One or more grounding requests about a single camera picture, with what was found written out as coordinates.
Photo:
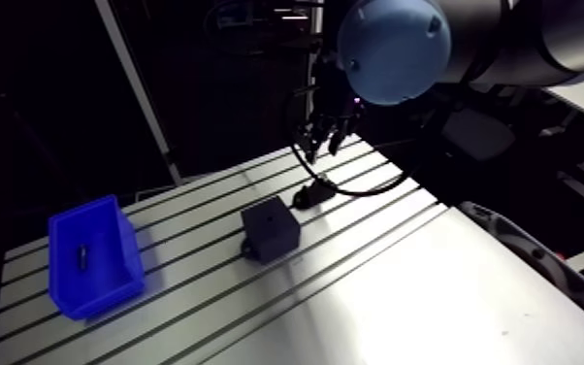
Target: black cable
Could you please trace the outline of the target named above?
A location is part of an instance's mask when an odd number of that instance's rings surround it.
[[[388,147],[398,146],[398,145],[405,145],[412,142],[416,142],[416,138],[406,138],[404,140],[399,141],[392,141],[392,142],[384,142],[377,145],[372,145],[374,149],[386,149]]]
[[[282,124],[283,124],[283,131],[285,133],[285,137],[288,140],[288,143],[290,144],[290,148],[292,149],[292,152],[299,160],[299,163],[301,164],[301,166],[308,172],[308,174],[317,183],[321,184],[322,186],[324,186],[328,189],[335,191],[336,193],[342,194],[342,195],[355,196],[355,197],[367,197],[367,196],[374,196],[374,195],[378,195],[378,194],[382,194],[384,192],[387,192],[387,191],[395,188],[396,186],[400,185],[401,183],[403,183],[404,181],[406,181],[407,179],[409,179],[412,175],[414,175],[416,173],[416,171],[421,166],[422,161],[419,161],[418,163],[414,163],[409,168],[403,170],[403,172],[393,182],[391,182],[383,187],[379,187],[379,188],[375,188],[375,189],[367,190],[367,191],[344,190],[344,189],[341,189],[341,188],[339,188],[335,185],[332,185],[332,184],[326,182],[325,180],[321,179],[314,171],[312,171],[312,169],[308,166],[308,164],[301,157],[301,155],[299,154],[297,149],[294,147],[294,143],[295,143],[294,137],[293,137],[294,131],[290,129],[289,125],[287,125],[288,124],[287,123],[287,108],[288,108],[290,101],[295,97],[305,95],[313,90],[316,90],[317,88],[318,88],[318,86],[316,86],[316,85],[310,85],[310,86],[306,86],[306,87],[302,87],[300,89],[297,89],[297,90],[291,92],[290,94],[288,94],[285,97],[285,100],[283,101],[282,116],[281,116]],[[422,137],[424,139],[431,138],[435,128],[438,131],[441,130],[443,125],[448,120],[447,116],[450,115],[450,108],[448,109],[448,113],[446,114],[445,117],[443,117],[443,114],[441,114],[439,112],[437,112],[437,115],[439,115],[439,116],[433,116],[433,119],[436,118],[437,122],[433,122],[433,123],[429,122],[429,123],[426,123],[426,125],[424,126],[424,129],[422,131],[422,134],[423,134]],[[425,141],[425,143],[422,144],[422,146],[420,146],[420,148],[425,149],[427,145],[429,145],[429,141]]]

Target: slotted table surface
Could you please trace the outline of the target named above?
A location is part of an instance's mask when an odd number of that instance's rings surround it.
[[[353,190],[400,173],[358,137],[314,168]],[[240,211],[303,183],[282,149],[124,208],[146,290],[92,320],[51,302],[47,238],[8,251],[0,365],[584,364],[584,312],[412,180],[292,209],[299,249],[243,259]]]

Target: blue bin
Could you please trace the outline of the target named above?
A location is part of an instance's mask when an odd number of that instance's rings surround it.
[[[89,318],[140,294],[136,233],[115,196],[49,219],[49,296],[65,316]]]

